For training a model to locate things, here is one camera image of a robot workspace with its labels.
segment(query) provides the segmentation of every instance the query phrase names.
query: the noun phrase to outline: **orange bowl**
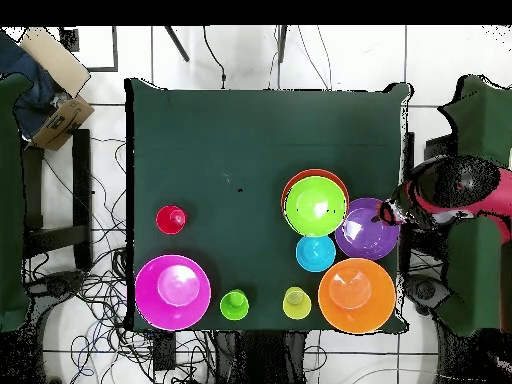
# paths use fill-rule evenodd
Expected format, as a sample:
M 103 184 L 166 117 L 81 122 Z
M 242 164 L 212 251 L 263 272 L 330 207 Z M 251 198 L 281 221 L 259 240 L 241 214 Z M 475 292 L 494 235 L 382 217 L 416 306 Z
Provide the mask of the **orange bowl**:
M 352 334 L 370 333 L 386 323 L 396 293 L 384 268 L 368 259 L 334 264 L 318 287 L 320 310 L 329 324 Z
M 302 180 L 306 177 L 324 177 L 328 178 L 334 183 L 336 183 L 341 190 L 343 191 L 343 194 L 345 195 L 345 201 L 347 202 L 347 211 L 348 211 L 348 205 L 349 205 L 349 199 L 348 199 L 348 190 L 345 187 L 345 184 L 343 184 L 343 181 L 340 180 L 340 178 L 333 174 L 332 172 L 326 171 L 324 169 L 306 169 L 304 171 L 299 172 L 297 175 L 292 177 L 290 181 L 284 186 L 283 193 L 281 194 L 281 210 L 284 211 L 284 199 L 286 198 L 286 195 L 288 192 L 292 189 L 293 185 Z

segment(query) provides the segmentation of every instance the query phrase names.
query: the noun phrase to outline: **purple bowl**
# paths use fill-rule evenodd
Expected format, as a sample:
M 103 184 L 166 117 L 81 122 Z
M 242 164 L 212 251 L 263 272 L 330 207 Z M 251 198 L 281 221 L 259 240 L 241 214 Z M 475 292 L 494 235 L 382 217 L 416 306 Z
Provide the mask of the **purple bowl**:
M 149 261 L 137 274 L 135 302 L 153 327 L 177 331 L 194 325 L 210 304 L 208 277 L 192 259 L 164 255 Z
M 348 257 L 377 260 L 395 247 L 400 226 L 371 221 L 380 202 L 370 197 L 350 202 L 347 217 L 335 232 L 336 243 Z

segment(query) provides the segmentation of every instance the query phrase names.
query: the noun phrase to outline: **green bowl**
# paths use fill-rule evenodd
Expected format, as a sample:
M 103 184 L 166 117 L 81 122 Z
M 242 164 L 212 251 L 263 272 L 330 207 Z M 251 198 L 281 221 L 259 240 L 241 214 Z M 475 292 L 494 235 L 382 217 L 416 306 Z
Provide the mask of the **green bowl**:
M 343 190 L 325 177 L 306 177 L 295 183 L 285 199 L 284 216 L 296 232 L 323 237 L 338 228 L 347 209 Z

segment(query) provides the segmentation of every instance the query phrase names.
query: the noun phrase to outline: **tile floor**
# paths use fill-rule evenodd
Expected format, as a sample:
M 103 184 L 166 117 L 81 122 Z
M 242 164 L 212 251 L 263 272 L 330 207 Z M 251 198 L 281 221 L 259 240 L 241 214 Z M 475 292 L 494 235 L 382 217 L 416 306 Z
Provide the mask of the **tile floor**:
M 269 85 L 277 89 L 277 70 L 269 71 L 276 52 L 274 26 L 210 26 L 208 41 L 227 75 L 226 88 L 261 90 Z M 191 60 L 185 63 L 164 27 L 117 27 L 117 72 L 94 72 L 80 93 L 96 111 L 84 125 L 91 130 L 92 173 L 94 181 L 95 256 L 111 247 L 125 245 L 122 231 L 112 231 L 101 238 L 101 228 L 113 226 L 110 213 L 123 223 L 126 203 L 125 115 L 123 78 L 139 77 L 168 89 L 219 89 L 221 73 L 203 40 L 201 27 L 174 27 Z M 468 73 L 483 73 L 502 86 L 512 84 L 512 30 L 503 26 L 320 26 L 330 56 L 332 76 L 316 26 L 301 26 L 307 51 L 326 85 L 334 90 L 384 89 L 389 83 L 407 81 L 414 87 L 408 110 L 409 130 L 416 133 L 415 163 L 423 160 L 427 139 L 450 132 L 446 119 L 436 107 L 451 100 L 457 79 Z M 77 57 L 88 67 L 109 67 L 112 31 L 108 27 L 79 27 L 81 52 Z M 280 86 L 287 88 L 324 88 L 308 61 L 297 26 L 289 27 Z M 46 159 L 62 181 L 71 187 L 70 140 L 58 152 L 46 152 Z M 105 186 L 103 191 L 100 182 Z M 44 169 L 43 211 L 46 227 L 71 223 L 72 198 L 52 171 Z M 109 263 L 97 267 L 104 272 Z M 52 252 L 43 272 L 73 269 L 71 249 Z M 308 371 L 308 384 L 431 384 L 437 366 L 437 338 L 432 320 L 416 313 L 412 303 L 403 302 L 403 317 L 409 331 L 401 335 L 353 336 L 324 331 L 320 344 L 326 353 L 314 347 L 305 354 L 306 369 L 314 369 L 325 360 L 319 371 Z M 84 339 L 92 334 L 96 320 L 89 307 L 72 299 L 56 307 L 46 326 L 44 337 L 47 373 L 59 376 L 65 384 L 77 372 L 74 364 L 84 348 Z M 309 346 L 318 342 L 318 332 L 307 338 Z M 179 333 L 178 341 L 191 342 L 190 332 Z M 147 349 L 148 344 L 139 340 Z M 192 346 L 180 348 L 183 361 L 190 361 Z M 127 358 L 116 361 L 116 352 L 105 343 L 91 354 L 84 374 L 74 384 L 152 384 L 141 370 L 152 374 L 151 363 L 140 367 Z M 196 350 L 193 360 L 200 359 Z M 198 380 L 206 378 L 206 368 L 197 365 Z M 155 373 L 158 384 L 172 377 Z

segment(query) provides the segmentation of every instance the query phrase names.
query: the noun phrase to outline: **plastic bowl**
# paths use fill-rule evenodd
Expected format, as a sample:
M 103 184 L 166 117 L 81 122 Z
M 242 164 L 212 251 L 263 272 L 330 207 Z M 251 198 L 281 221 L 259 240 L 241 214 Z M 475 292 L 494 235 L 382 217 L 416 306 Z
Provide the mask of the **plastic bowl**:
M 335 182 L 338 185 L 338 187 L 341 188 L 341 190 L 343 191 L 343 194 L 345 195 L 345 202 L 346 202 L 347 208 L 348 208 L 348 205 L 349 205 L 348 190 L 345 187 L 345 184 L 343 184 L 343 181 L 341 181 L 341 179 L 336 174 L 333 174 L 332 172 L 326 171 L 325 169 L 313 168 L 313 169 L 306 169 L 304 171 L 299 172 L 298 174 L 293 176 L 290 179 L 290 181 L 288 181 L 288 183 L 286 183 L 286 185 L 284 186 L 283 193 L 281 194 L 281 210 L 283 212 L 284 212 L 284 199 L 286 198 L 286 195 L 288 194 L 288 192 L 290 191 L 290 189 L 292 188 L 292 186 L 295 183 L 297 183 L 298 181 L 300 181 L 306 177 L 325 177 L 325 178 L 329 178 L 331 181 Z
M 368 259 L 334 264 L 318 287 L 320 310 L 329 324 L 352 334 L 382 327 L 395 308 L 395 286 L 384 268 Z
M 210 304 L 208 277 L 192 259 L 164 255 L 145 264 L 135 280 L 135 301 L 152 326 L 177 331 L 194 325 Z
M 336 230 L 345 218 L 343 190 L 325 177 L 306 177 L 295 183 L 285 198 L 284 216 L 297 233 L 322 237 Z
M 353 200 L 343 224 L 336 230 L 336 243 L 349 257 L 377 260 L 395 247 L 400 233 L 399 225 L 388 225 L 378 220 L 379 199 L 363 197 Z
M 302 237 L 297 243 L 295 257 L 299 265 L 309 272 L 328 269 L 336 256 L 336 246 L 329 236 Z

